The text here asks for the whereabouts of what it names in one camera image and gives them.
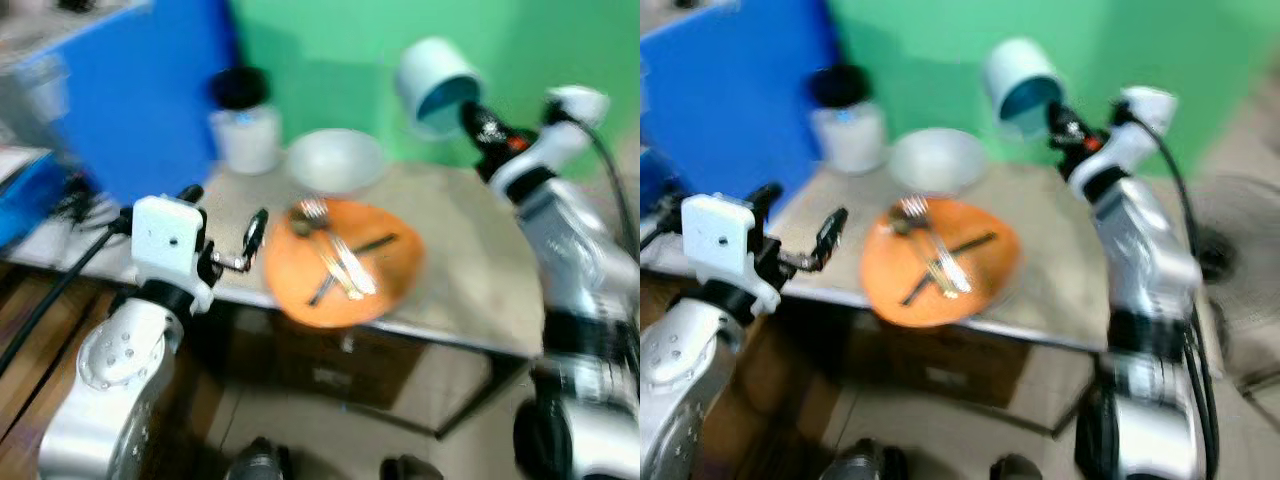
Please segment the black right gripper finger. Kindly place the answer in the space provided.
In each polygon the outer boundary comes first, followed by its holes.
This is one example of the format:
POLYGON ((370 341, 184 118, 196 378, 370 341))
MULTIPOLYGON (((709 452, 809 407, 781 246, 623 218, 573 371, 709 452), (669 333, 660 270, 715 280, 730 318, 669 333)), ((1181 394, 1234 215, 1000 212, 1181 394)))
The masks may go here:
POLYGON ((1075 138, 1075 113, 1066 104, 1060 100, 1047 102, 1044 116, 1051 143, 1069 143, 1075 138))
POLYGON ((493 114, 477 101, 465 101, 460 105, 460 124, 471 141, 492 140, 493 114))

